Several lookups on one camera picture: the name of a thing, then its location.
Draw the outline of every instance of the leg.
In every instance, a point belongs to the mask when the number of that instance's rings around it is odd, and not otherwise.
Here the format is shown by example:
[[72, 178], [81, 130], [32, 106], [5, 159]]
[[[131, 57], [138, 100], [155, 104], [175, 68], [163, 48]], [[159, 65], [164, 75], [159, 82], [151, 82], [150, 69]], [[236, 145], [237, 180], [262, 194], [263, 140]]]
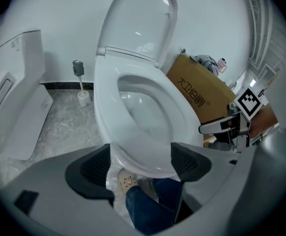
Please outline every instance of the leg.
[[134, 224], [140, 232], [151, 235], [173, 225], [175, 213], [150, 198], [139, 186], [126, 193], [126, 206]]
[[153, 186], [159, 197], [159, 204], [175, 213], [179, 204], [181, 183], [171, 178], [155, 178]]

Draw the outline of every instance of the white shoe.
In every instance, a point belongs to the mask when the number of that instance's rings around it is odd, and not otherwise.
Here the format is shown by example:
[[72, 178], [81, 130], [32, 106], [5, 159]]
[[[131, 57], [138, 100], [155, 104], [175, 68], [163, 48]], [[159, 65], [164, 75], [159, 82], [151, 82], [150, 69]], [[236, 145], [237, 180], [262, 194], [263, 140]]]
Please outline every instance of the white shoe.
[[118, 174], [118, 182], [124, 194], [126, 194], [133, 186], [138, 186], [135, 174], [125, 169], [120, 170]]

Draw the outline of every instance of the marble floor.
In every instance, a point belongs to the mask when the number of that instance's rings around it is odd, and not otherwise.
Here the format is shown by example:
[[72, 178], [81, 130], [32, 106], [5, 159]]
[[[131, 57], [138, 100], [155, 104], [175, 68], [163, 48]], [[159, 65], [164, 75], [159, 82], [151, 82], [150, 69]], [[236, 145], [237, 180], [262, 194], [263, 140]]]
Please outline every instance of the marble floor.
[[[95, 120], [94, 104], [80, 107], [78, 90], [50, 90], [54, 103], [45, 120], [33, 155], [27, 161], [0, 157], [0, 189], [32, 164], [75, 151], [77, 149], [103, 144]], [[122, 167], [111, 163], [107, 176], [107, 188], [115, 195], [114, 209], [129, 224], [132, 224], [125, 197], [117, 184], [117, 174]], [[150, 181], [138, 176], [142, 188], [148, 191]]]

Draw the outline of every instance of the toilet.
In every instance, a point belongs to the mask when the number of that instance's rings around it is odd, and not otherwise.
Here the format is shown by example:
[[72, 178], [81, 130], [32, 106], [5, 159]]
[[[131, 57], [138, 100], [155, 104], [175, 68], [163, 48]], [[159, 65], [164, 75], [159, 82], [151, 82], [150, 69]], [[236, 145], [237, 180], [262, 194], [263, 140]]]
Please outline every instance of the toilet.
[[95, 118], [111, 160], [152, 178], [176, 175], [171, 142], [203, 146], [194, 110], [159, 69], [177, 21], [176, 0], [113, 0], [95, 60]]
[[0, 40], [0, 156], [28, 160], [53, 104], [39, 81], [45, 72], [41, 30], [24, 27]]

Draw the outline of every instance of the black strip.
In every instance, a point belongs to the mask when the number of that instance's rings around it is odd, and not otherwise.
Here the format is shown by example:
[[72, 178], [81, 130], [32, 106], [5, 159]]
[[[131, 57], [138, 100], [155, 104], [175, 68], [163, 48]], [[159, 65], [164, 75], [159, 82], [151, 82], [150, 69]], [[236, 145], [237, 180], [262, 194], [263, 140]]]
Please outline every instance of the black strip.
[[[194, 202], [198, 203], [199, 209], [202, 207], [197, 200], [194, 199]], [[187, 217], [191, 216], [192, 214], [193, 211], [190, 209], [187, 203], [182, 200], [180, 209], [176, 212], [176, 220], [174, 221], [174, 223], [178, 224], [181, 221], [185, 220]]]
[[249, 145], [250, 145], [250, 134], [247, 135], [246, 147], [249, 147]]
[[221, 129], [222, 130], [227, 130], [229, 128], [228, 121], [229, 120], [221, 122]]
[[[79, 90], [79, 82], [50, 82], [40, 83], [44, 85], [47, 90]], [[94, 90], [94, 84], [92, 82], [83, 82], [84, 90]]]
[[229, 163], [233, 164], [233, 165], [236, 165], [237, 164], [237, 160], [230, 160]]
[[14, 205], [22, 211], [24, 214], [28, 215], [34, 202], [36, 201], [39, 193], [34, 191], [24, 190], [15, 201]]
[[171, 143], [171, 164], [181, 181], [198, 181], [212, 168], [212, 162], [177, 143]]
[[113, 205], [113, 192], [105, 186], [110, 165], [110, 145], [105, 144], [68, 165], [65, 180], [84, 198], [107, 199]]

